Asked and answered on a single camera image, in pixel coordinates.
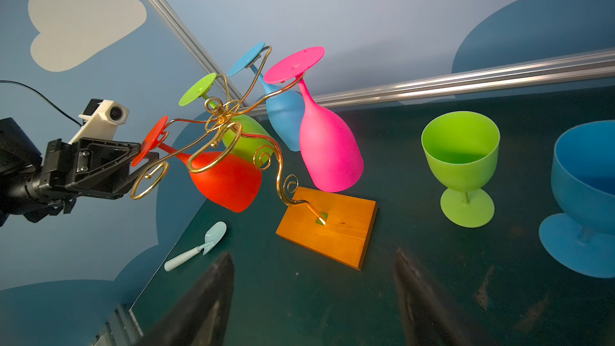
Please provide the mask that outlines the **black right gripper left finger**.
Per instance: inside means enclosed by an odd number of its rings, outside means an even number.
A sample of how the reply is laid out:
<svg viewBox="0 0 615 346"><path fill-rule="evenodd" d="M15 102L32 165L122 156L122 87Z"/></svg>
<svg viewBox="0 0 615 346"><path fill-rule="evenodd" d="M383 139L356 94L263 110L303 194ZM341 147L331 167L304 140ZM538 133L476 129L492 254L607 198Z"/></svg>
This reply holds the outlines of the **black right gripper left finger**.
<svg viewBox="0 0 615 346"><path fill-rule="evenodd" d="M137 345L222 345L235 281L232 255L224 252Z"/></svg>

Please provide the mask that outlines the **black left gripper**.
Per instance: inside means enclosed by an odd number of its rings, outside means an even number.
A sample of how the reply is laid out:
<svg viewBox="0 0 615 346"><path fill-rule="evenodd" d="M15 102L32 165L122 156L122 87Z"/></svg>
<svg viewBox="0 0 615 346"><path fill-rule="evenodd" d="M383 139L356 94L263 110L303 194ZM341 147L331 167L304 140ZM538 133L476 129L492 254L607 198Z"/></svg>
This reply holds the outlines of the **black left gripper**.
<svg viewBox="0 0 615 346"><path fill-rule="evenodd" d="M52 140L43 160L40 193L52 200L78 196L117 200L129 192L147 164L160 158L156 152L147 154L147 163L131 172L131 162L140 152L141 144L133 142Z"/></svg>

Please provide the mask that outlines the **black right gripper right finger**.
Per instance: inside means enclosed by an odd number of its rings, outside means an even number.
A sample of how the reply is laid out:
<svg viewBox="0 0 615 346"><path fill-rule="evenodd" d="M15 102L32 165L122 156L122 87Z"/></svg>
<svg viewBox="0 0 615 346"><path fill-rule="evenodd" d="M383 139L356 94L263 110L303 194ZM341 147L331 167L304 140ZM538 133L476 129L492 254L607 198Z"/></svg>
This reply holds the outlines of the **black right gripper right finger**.
<svg viewBox="0 0 615 346"><path fill-rule="evenodd" d="M398 249L394 280L407 345L497 345L411 253Z"/></svg>

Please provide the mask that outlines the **red wine glass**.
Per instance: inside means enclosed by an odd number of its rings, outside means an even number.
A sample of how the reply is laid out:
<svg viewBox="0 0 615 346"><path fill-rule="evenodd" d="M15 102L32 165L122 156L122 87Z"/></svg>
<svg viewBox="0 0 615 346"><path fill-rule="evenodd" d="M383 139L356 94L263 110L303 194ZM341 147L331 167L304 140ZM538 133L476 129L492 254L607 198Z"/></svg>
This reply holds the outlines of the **red wine glass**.
<svg viewBox="0 0 615 346"><path fill-rule="evenodd" d="M139 155L132 160L133 167L157 147L183 163L188 162L189 154L179 153L165 144L163 132L167 124L168 117L165 115L151 129L141 144ZM207 171L191 173L190 177L208 200L236 213L245 211L251 205L262 183L261 171L234 154L226 155L219 164Z"/></svg>

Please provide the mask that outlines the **light green wine glass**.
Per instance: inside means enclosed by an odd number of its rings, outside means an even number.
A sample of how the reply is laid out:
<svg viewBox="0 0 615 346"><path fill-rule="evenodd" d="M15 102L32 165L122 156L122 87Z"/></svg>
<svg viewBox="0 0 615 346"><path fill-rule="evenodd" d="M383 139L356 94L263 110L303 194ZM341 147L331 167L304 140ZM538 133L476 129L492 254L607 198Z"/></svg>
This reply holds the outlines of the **light green wine glass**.
<svg viewBox="0 0 615 346"><path fill-rule="evenodd" d="M473 111L440 115L422 131L429 169L446 187L440 208L454 224L476 228L493 219L495 205L483 187L496 171L500 142L496 123Z"/></svg>

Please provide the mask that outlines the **blue wine glass front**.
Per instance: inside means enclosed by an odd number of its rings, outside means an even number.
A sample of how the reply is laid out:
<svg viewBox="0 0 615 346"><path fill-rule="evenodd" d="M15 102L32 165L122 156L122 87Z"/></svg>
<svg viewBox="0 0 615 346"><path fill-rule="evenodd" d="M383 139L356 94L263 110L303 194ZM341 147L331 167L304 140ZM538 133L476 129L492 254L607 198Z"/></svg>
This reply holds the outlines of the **blue wine glass front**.
<svg viewBox="0 0 615 346"><path fill-rule="evenodd" d="M614 121L584 123L555 142L551 187L560 213L539 227L552 258L585 276L614 277Z"/></svg>

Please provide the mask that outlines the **blue wine glass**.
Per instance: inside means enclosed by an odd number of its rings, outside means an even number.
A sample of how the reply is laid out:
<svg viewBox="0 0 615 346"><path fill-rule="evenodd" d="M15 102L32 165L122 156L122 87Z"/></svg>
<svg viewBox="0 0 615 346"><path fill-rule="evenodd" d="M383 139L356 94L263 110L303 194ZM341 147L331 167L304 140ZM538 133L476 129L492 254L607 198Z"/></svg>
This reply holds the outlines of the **blue wine glass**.
<svg viewBox="0 0 615 346"><path fill-rule="evenodd" d="M552 258L585 276L614 277L614 121L584 123L555 142L551 187L560 213L539 227Z"/></svg>
<svg viewBox="0 0 615 346"><path fill-rule="evenodd" d="M264 48L265 42L251 48L248 53L232 66L227 74L232 76L248 67L251 67L253 73L256 74L258 69L252 62ZM277 135L280 136L280 139L283 140L291 152L299 152L299 131L305 110L303 97L293 90L288 90L283 94L270 98L265 103L267 116Z"/></svg>

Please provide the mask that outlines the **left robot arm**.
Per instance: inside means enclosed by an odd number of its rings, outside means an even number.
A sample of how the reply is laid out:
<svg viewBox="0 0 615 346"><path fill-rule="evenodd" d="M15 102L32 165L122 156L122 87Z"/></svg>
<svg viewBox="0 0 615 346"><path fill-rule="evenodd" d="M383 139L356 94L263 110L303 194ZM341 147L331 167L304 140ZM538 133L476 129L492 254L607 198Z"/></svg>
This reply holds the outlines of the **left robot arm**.
<svg viewBox="0 0 615 346"><path fill-rule="evenodd" d="M12 118L2 119L1 223L69 214L79 197L122 198L145 170L131 171L140 151L138 143L82 138L52 140L42 154Z"/></svg>

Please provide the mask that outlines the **wooden rack base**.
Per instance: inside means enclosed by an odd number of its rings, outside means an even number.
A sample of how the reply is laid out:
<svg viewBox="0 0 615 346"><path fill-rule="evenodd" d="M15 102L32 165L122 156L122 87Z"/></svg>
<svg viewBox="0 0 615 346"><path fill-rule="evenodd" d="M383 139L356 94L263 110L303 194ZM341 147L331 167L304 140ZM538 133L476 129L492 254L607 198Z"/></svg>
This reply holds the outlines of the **wooden rack base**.
<svg viewBox="0 0 615 346"><path fill-rule="evenodd" d="M294 200L307 203L290 207L276 230L278 236L341 264L362 269L378 210L373 200L298 187Z"/></svg>

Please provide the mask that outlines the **magenta wine glass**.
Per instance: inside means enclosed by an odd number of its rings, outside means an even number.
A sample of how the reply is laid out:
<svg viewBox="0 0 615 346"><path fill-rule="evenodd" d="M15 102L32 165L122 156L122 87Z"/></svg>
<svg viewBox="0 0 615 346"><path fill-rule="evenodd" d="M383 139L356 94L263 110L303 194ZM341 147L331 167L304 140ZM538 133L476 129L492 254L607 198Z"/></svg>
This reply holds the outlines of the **magenta wine glass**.
<svg viewBox="0 0 615 346"><path fill-rule="evenodd" d="M301 75L325 55L322 46L291 54L270 68L264 82L277 84L296 79L305 110L299 130L299 147L314 185L324 192L341 192L355 185L364 160L349 125L335 112L317 104Z"/></svg>

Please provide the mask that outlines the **blue wine glass rear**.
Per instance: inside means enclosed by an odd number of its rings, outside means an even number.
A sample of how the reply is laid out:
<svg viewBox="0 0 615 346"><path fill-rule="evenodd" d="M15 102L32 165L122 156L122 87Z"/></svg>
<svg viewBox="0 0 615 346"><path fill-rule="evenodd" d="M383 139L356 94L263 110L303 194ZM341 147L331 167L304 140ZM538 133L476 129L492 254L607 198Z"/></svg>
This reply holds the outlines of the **blue wine glass rear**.
<svg viewBox="0 0 615 346"><path fill-rule="evenodd" d="M258 69L252 62L264 48L265 42L251 48L248 53L232 66L227 74L232 76L248 67L251 67L253 73L256 74ZM265 103L267 116L277 135L280 136L280 139L283 140L291 152L299 152L299 131L305 110L303 97L293 90L288 90L283 94L270 98Z"/></svg>

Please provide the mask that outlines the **light blue spatula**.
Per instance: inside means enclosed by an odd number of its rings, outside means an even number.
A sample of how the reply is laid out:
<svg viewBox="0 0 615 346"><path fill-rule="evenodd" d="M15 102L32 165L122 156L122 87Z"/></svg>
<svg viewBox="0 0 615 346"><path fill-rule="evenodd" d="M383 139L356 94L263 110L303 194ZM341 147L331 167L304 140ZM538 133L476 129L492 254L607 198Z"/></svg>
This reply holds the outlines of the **light blue spatula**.
<svg viewBox="0 0 615 346"><path fill-rule="evenodd" d="M205 256L208 254L227 233L227 224L223 221L216 222L213 226L211 226L203 237L203 243L188 250L184 253L179 254L178 256L168 260L164 265L163 269L166 272L170 272L177 267L185 264L190 259L194 258L198 254Z"/></svg>

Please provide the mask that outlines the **aluminium frame rail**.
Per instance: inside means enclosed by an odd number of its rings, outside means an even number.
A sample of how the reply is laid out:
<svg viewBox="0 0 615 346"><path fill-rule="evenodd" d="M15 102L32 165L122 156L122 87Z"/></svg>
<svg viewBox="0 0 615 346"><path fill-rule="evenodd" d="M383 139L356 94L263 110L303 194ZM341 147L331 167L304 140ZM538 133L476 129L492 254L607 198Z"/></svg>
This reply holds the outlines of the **aluminium frame rail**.
<svg viewBox="0 0 615 346"><path fill-rule="evenodd" d="M257 43L270 64L322 46L313 95L613 46L614 0L165 0L224 70Z"/></svg>

